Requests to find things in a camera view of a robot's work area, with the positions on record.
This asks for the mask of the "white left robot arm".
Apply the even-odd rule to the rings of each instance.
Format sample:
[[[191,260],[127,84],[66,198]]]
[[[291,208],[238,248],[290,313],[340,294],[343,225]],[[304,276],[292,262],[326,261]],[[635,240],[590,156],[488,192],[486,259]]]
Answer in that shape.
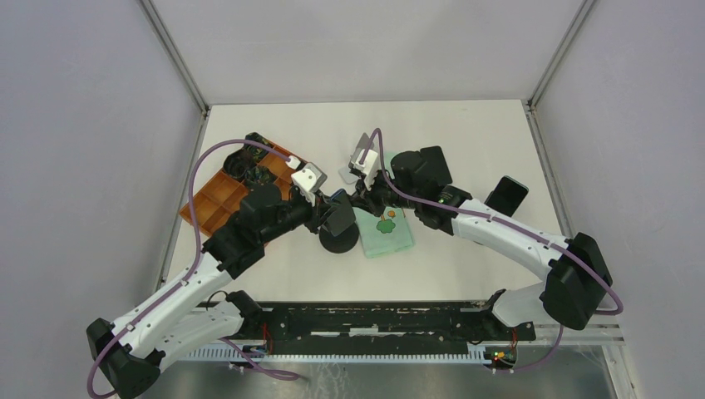
[[[254,337],[261,328],[258,306],[246,293],[231,293],[213,309],[191,317],[208,294],[225,287],[265,255],[265,246],[300,226],[316,232],[331,200],[321,192],[293,187],[251,190],[226,223],[197,248],[192,265],[133,310],[113,321],[98,318],[86,335],[93,363],[86,381],[91,398],[100,395],[101,373],[121,398],[136,398],[175,362],[220,338]]]

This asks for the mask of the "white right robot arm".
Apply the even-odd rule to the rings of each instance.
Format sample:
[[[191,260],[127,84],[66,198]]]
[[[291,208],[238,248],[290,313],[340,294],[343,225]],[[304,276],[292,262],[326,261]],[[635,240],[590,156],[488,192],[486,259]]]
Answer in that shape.
[[[413,210],[428,228],[496,251],[533,273],[539,282],[504,290],[480,317],[481,331],[501,339],[524,322],[552,319],[583,330],[608,295],[613,279],[597,241],[577,233],[569,238],[513,219],[527,195],[505,176],[484,202],[452,184],[441,147],[398,153],[388,167],[375,150],[358,149],[349,163],[356,175],[354,206],[380,215],[387,208]]]

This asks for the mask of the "blue smartphone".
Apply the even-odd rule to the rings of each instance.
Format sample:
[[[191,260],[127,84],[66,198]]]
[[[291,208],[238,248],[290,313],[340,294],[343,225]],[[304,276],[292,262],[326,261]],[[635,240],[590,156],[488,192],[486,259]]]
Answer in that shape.
[[[345,189],[334,192],[328,199],[328,206],[323,226],[333,237],[339,236],[355,224],[356,217]]]

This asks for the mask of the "white folding phone stand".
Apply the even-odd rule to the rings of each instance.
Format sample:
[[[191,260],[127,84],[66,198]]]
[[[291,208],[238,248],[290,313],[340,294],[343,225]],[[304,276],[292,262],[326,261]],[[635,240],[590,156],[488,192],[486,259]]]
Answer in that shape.
[[[381,169],[380,152],[375,146],[376,139],[376,134],[362,134],[348,165],[338,172],[345,184],[353,185],[361,180],[367,188],[372,186]]]

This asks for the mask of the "black clamp phone stand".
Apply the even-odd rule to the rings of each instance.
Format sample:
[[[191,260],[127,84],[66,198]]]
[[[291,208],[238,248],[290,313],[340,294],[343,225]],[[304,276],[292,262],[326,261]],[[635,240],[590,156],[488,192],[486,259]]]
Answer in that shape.
[[[329,253],[344,254],[352,250],[359,240],[359,230],[356,225],[350,226],[341,234],[334,236],[327,230],[319,232],[319,242]]]

